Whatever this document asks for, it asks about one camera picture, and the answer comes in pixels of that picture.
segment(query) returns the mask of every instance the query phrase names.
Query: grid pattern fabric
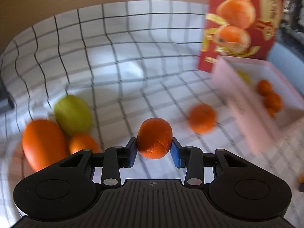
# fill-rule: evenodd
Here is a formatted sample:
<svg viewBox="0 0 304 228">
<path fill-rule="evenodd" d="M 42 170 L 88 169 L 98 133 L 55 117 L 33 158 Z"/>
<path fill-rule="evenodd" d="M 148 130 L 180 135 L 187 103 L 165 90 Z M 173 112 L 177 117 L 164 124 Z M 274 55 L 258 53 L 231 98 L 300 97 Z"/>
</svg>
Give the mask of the grid pattern fabric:
<svg viewBox="0 0 304 228">
<path fill-rule="evenodd" d="M 126 145 L 141 123 L 151 117 L 168 121 L 183 145 L 204 152 L 225 148 L 283 178 L 293 189 L 285 218 L 300 228 L 304 195 L 296 191 L 303 170 L 304 130 L 253 156 L 230 110 L 208 73 L 196 65 L 207 6 L 177 1 L 110 3 L 65 12 L 17 35 L 0 58 L 0 75 L 15 110 L 0 116 L 0 227 L 12 226 L 19 214 L 12 200 L 15 185 L 32 173 L 21 133 L 32 119 L 53 119 L 52 107 L 62 96 L 75 94 L 91 107 L 90 135 L 105 150 Z M 217 126 L 205 135 L 191 131 L 186 116 L 198 102 L 211 105 Z M 205 168 L 205 181 L 213 180 Z M 138 154 L 126 178 L 185 177 L 170 155 L 150 160 Z M 100 181 L 96 169 L 94 181 Z"/>
</svg>

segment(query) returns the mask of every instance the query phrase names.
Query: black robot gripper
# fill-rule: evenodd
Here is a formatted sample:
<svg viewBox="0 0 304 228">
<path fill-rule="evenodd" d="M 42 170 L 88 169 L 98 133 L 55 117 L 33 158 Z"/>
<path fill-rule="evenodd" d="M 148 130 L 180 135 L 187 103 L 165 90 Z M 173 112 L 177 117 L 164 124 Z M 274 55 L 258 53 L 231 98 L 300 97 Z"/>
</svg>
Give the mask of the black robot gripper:
<svg viewBox="0 0 304 228">
<path fill-rule="evenodd" d="M 17 184 L 13 198 L 23 217 L 13 227 L 293 227 L 283 218 L 291 190 L 280 178 L 224 149 L 203 153 L 173 138 L 170 152 L 177 168 L 187 168 L 184 184 L 122 185 L 119 169 L 134 165 L 136 138 L 104 153 L 79 151 Z M 92 181 L 95 167 L 103 167 L 100 184 Z M 213 167 L 211 183 L 204 183 L 204 167 Z"/>
</svg>

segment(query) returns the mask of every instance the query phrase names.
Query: silver screw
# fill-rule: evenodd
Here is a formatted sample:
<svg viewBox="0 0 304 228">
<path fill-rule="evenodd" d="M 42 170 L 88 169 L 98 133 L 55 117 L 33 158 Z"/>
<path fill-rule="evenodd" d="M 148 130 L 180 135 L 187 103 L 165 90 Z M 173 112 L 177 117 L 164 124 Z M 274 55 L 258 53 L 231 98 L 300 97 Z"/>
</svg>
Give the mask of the silver screw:
<svg viewBox="0 0 304 228">
<path fill-rule="evenodd" d="M 190 178 L 188 179 L 187 183 L 190 185 L 201 185 L 202 181 L 198 178 Z"/>
<path fill-rule="evenodd" d="M 114 186 L 114 185 L 118 184 L 118 181 L 115 178 L 108 178 L 103 181 L 103 184 L 108 185 L 108 186 Z"/>
</svg>

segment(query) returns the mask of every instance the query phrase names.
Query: light blue surface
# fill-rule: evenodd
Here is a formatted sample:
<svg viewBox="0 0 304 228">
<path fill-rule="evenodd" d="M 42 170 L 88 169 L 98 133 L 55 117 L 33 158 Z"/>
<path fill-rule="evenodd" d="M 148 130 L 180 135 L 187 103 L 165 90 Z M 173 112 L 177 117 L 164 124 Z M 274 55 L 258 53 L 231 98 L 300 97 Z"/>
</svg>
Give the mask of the light blue surface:
<svg viewBox="0 0 304 228">
<path fill-rule="evenodd" d="M 304 62 L 280 43 L 275 43 L 268 55 L 278 70 L 304 95 Z"/>
</svg>

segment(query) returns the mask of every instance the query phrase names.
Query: yellow object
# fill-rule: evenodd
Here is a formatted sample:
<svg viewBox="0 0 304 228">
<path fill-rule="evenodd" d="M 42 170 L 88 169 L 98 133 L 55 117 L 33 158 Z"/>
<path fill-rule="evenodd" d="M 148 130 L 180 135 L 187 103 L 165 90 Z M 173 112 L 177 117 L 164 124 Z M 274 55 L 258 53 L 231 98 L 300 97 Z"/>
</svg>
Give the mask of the yellow object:
<svg viewBox="0 0 304 228">
<path fill-rule="evenodd" d="M 56 122 L 67 135 L 87 133 L 92 127 L 92 114 L 87 103 L 74 95 L 67 95 L 54 106 Z"/>
<path fill-rule="evenodd" d="M 237 73 L 249 86 L 251 86 L 251 79 L 247 73 L 243 71 L 237 71 Z"/>
</svg>

